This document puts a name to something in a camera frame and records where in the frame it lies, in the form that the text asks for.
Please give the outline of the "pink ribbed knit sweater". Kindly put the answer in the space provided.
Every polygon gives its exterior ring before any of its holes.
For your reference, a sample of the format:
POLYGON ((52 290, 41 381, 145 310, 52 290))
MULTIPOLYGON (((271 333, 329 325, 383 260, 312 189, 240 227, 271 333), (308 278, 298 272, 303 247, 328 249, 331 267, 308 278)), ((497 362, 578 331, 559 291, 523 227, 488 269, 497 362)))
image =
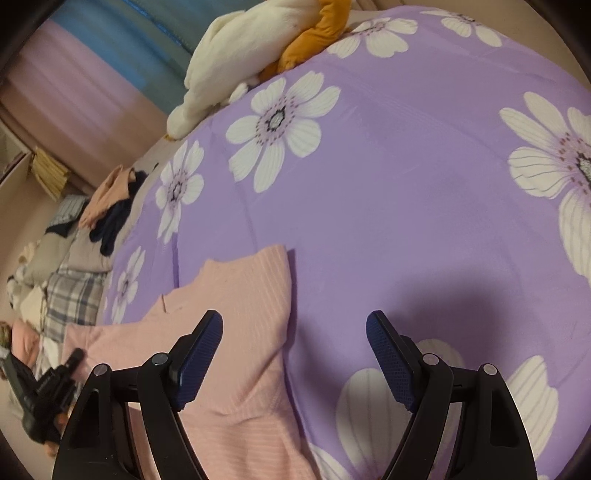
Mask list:
POLYGON ((273 245, 229 262, 208 260, 188 285, 157 298, 136 323, 65 330, 64 357, 86 353, 75 377, 99 363, 135 367, 167 352, 208 310, 223 332, 197 398, 180 413, 183 428, 211 479, 311 479, 287 395, 283 346, 291 307, 287 250, 273 245))

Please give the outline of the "grey plaid pillow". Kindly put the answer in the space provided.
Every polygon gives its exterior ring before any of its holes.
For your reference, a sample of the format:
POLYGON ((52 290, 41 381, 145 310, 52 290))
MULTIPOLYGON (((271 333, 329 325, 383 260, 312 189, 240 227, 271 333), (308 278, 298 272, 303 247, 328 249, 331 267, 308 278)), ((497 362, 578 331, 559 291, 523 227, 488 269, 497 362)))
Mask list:
POLYGON ((43 335, 63 343, 68 325, 94 326, 106 279, 106 273, 69 268, 59 268, 52 273, 45 287, 43 335))

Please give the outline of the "beige pillow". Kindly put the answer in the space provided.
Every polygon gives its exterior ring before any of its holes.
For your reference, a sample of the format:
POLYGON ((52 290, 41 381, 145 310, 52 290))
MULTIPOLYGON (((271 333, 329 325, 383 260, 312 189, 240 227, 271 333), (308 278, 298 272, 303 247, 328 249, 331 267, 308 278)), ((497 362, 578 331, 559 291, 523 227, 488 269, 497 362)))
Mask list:
POLYGON ((90 240, 90 230, 76 228, 67 237, 47 233, 26 264, 23 281, 26 285, 41 285, 59 269, 91 273, 107 273, 112 259, 100 253, 100 242, 90 240))

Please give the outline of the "navy blue garment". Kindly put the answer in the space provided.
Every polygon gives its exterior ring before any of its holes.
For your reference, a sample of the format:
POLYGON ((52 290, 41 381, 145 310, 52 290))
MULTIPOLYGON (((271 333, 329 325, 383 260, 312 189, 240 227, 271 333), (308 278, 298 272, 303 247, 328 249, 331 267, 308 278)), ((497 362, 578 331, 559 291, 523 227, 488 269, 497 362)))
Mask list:
POLYGON ((90 241, 100 244, 100 254, 105 257, 113 253, 116 237, 130 214, 135 195, 147 178, 146 172, 133 168, 126 175, 124 183, 119 179, 115 181, 111 188, 113 193, 107 200, 108 208, 90 228, 90 241))

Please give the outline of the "yellow tasselled item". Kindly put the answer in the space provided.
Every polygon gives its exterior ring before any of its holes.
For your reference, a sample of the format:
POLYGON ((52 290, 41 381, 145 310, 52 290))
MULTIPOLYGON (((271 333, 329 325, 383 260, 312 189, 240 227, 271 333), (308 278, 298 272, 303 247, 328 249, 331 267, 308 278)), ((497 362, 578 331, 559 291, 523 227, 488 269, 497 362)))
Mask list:
POLYGON ((70 170, 45 150, 36 147, 31 172, 45 193, 58 201, 68 183, 70 170))

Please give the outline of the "peach folded garment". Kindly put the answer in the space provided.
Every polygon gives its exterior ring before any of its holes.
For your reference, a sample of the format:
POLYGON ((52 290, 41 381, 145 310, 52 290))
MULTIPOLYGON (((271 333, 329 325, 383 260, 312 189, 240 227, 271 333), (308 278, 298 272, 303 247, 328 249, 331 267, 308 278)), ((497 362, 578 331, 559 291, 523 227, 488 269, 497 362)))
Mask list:
POLYGON ((136 174, 131 167, 119 165, 111 171, 90 198, 79 219, 79 226, 93 229, 111 206, 130 197, 129 184, 135 179, 136 174))

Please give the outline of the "purple floral bed sheet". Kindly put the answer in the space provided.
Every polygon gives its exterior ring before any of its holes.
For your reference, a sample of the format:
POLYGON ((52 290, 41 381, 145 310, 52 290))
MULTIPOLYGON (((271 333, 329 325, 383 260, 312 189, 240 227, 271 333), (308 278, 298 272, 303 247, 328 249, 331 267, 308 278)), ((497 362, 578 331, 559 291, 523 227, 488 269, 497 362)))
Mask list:
POLYGON ((202 123, 176 220, 159 173, 114 261, 105 323, 136 322, 207 260, 281 244, 287 378, 322 474, 372 479, 408 412, 370 312, 450 364, 494 364, 542 479, 590 427, 590 93, 503 38, 399 7, 202 123))

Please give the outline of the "blue-green curtain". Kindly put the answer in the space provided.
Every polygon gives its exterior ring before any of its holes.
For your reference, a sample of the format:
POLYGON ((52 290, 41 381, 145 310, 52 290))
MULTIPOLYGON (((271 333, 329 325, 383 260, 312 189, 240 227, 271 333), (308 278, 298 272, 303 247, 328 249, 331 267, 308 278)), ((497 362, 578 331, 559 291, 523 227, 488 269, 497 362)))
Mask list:
POLYGON ((180 103, 193 50, 211 22, 252 0, 74 0, 51 20, 168 114, 180 103))

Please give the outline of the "white plush goose toy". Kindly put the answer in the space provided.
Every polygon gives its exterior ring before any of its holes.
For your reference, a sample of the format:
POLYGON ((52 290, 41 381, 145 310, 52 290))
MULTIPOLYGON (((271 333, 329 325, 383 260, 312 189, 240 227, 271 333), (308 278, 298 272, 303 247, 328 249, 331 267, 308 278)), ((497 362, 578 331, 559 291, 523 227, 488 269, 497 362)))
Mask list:
POLYGON ((307 61, 346 30, 349 1, 263 1, 215 18, 189 60, 183 101, 169 114, 166 135, 185 137, 238 85, 307 61))

